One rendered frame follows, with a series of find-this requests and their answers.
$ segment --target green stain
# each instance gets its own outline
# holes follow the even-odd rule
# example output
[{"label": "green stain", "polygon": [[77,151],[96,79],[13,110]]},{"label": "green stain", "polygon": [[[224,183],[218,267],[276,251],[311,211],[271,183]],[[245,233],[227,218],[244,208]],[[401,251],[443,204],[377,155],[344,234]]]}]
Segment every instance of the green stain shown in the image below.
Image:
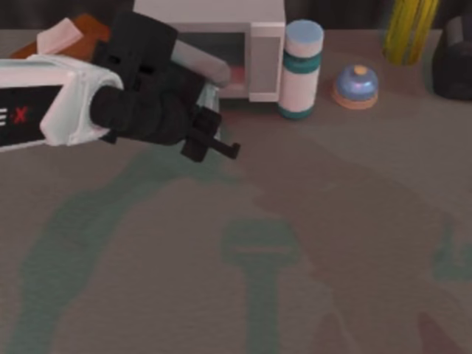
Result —
[{"label": "green stain", "polygon": [[94,267],[126,212],[180,178],[234,183],[210,152],[193,163],[178,147],[140,153],[108,185],[79,193],[55,213],[21,265],[22,309],[6,354],[48,354],[66,307],[87,286]]},{"label": "green stain", "polygon": [[454,227],[448,221],[441,244],[433,256],[433,278],[437,281],[467,282],[472,280],[472,245],[463,246],[460,260],[454,257]]},{"label": "green stain", "polygon": [[293,231],[284,221],[235,221],[223,233],[222,255],[246,280],[246,352],[277,354],[277,278],[299,260]]}]

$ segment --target yellow object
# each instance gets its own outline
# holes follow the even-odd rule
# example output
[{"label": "yellow object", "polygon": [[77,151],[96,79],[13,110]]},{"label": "yellow object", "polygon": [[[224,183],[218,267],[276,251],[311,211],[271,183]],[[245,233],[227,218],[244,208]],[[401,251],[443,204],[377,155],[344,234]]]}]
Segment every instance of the yellow object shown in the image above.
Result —
[{"label": "yellow object", "polygon": [[354,73],[359,76],[365,75],[367,73],[367,68],[362,65],[356,65],[354,66]]},{"label": "yellow object", "polygon": [[419,61],[440,0],[396,0],[383,54],[393,64]]}]

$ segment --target teal bottle band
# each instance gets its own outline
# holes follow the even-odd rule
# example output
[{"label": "teal bottle band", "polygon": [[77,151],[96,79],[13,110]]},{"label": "teal bottle band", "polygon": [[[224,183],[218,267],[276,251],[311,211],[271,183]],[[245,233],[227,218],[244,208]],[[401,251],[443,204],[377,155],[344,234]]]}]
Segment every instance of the teal bottle band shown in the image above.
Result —
[{"label": "teal bottle band", "polygon": [[321,53],[311,58],[298,58],[285,50],[283,52],[283,66],[294,74],[310,74],[319,68],[321,62]]},{"label": "teal bottle band", "polygon": [[311,114],[312,111],[313,111],[313,106],[311,106],[309,109],[305,111],[291,112],[279,105],[279,113],[284,118],[291,119],[291,120],[301,120],[301,119],[307,118]]}]

